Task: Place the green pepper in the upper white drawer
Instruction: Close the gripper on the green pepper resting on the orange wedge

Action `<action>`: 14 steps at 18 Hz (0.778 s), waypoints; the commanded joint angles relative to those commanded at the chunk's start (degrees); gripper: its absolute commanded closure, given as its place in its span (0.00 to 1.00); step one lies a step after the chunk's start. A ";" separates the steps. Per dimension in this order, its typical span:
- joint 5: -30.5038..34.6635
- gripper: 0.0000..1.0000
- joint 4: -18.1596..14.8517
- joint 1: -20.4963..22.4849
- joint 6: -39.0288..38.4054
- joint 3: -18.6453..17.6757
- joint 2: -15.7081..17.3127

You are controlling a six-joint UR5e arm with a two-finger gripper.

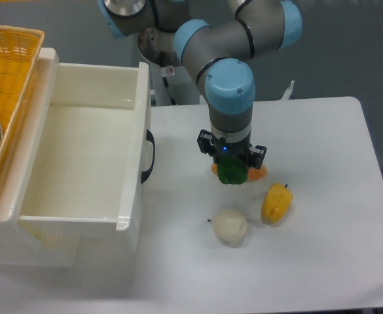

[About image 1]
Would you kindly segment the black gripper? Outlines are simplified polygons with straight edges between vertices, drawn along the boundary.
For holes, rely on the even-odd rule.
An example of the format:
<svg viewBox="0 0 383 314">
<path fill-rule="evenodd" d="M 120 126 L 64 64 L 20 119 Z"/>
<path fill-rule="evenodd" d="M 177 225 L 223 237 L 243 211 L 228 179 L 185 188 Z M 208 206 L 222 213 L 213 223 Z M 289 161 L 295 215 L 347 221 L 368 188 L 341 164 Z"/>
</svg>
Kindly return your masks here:
<svg viewBox="0 0 383 314">
<path fill-rule="evenodd" d="M 260 169 L 263 165 L 267 148 L 262 145 L 252 146 L 250 144 L 251 134 L 249 133 L 241 141 L 228 142 L 216 138 L 216 136 L 207 131 L 200 130 L 197 143 L 202 154 L 208 154 L 217 164 L 223 157 L 237 158 L 246 164 L 247 167 Z"/>
</svg>

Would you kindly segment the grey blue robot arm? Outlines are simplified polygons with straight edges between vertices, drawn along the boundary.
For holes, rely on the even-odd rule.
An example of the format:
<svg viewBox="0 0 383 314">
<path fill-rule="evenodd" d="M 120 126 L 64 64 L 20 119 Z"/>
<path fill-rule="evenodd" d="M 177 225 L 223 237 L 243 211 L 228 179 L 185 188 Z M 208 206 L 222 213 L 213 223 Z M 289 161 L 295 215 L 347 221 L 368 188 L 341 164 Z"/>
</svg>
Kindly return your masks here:
<svg viewBox="0 0 383 314">
<path fill-rule="evenodd" d="M 188 1 L 100 1 L 112 35 L 123 38 L 154 29 L 161 57 L 170 50 L 208 104 L 211 129 L 198 136 L 200 150 L 216 164 L 227 159 L 243 170 L 259 169 L 266 154 L 250 143 L 255 82 L 247 61 L 281 50 L 302 34 L 302 16 L 292 1 L 231 1 L 234 18 L 213 27 L 193 19 Z"/>
</svg>

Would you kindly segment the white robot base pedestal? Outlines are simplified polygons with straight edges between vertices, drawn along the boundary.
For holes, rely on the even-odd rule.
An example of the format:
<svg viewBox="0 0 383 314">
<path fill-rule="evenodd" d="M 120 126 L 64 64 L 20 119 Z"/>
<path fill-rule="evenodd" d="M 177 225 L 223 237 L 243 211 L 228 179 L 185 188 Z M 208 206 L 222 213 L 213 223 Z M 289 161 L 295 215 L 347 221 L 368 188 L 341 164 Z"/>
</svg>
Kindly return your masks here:
<svg viewBox="0 0 383 314">
<path fill-rule="evenodd" d="M 155 27 L 140 31 L 137 37 L 141 56 L 150 68 L 154 104 L 159 107 L 198 104 L 200 92 L 177 57 L 173 37 L 173 33 Z"/>
</svg>

